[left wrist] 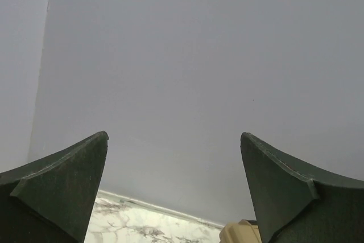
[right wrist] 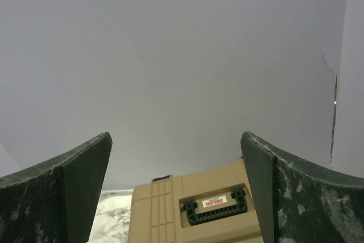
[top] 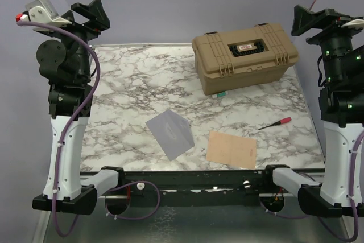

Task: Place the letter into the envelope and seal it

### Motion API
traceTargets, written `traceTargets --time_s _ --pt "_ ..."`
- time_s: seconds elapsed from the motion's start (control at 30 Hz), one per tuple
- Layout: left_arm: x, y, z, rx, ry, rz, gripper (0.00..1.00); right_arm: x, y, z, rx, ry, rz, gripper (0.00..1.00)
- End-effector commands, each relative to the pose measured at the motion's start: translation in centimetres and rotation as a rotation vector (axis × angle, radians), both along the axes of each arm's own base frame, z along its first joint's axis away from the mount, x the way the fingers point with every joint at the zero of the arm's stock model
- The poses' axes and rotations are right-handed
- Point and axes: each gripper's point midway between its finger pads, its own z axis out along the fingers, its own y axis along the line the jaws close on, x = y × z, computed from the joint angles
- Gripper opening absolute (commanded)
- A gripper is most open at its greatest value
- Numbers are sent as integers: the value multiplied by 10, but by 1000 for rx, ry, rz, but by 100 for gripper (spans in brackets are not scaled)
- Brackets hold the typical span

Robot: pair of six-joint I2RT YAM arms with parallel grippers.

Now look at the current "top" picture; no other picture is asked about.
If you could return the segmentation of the tan paper letter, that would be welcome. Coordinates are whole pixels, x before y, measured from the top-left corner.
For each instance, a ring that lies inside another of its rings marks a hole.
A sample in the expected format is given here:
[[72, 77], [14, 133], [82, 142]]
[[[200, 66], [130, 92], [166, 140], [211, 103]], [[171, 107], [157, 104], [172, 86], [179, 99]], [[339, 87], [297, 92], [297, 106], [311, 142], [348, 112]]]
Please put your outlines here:
[[226, 133], [211, 131], [206, 150], [206, 160], [234, 167], [255, 169], [257, 141]]

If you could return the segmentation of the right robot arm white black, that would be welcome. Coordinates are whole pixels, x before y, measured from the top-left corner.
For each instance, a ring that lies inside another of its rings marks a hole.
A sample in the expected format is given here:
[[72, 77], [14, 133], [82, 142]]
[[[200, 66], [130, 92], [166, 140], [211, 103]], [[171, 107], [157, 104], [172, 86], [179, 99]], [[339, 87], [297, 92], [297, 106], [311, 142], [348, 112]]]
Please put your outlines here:
[[261, 185], [267, 192], [287, 190], [308, 215], [361, 217], [363, 48], [353, 48], [351, 40], [363, 30], [363, 18], [334, 9], [313, 12], [295, 6], [291, 34], [300, 36], [313, 28], [318, 33], [307, 43], [320, 46], [325, 71], [318, 100], [326, 141], [324, 179], [315, 182], [288, 166], [276, 165], [265, 168]]

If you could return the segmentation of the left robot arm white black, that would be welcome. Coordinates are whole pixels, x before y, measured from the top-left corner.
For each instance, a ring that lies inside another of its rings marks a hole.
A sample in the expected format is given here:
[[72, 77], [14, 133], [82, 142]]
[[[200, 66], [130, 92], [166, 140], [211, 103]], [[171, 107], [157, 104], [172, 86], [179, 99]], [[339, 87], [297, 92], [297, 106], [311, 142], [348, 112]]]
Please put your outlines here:
[[101, 0], [90, 4], [74, 3], [59, 15], [50, 0], [35, 0], [26, 5], [31, 22], [59, 27], [75, 35], [36, 27], [49, 36], [37, 49], [40, 75], [49, 83], [49, 114], [52, 125], [52, 151], [47, 183], [43, 193], [35, 197], [33, 209], [75, 215], [90, 215], [97, 199], [106, 191], [117, 195], [126, 181], [120, 170], [97, 175], [82, 183], [80, 160], [84, 133], [90, 117], [92, 86], [88, 42], [110, 28], [110, 21]]

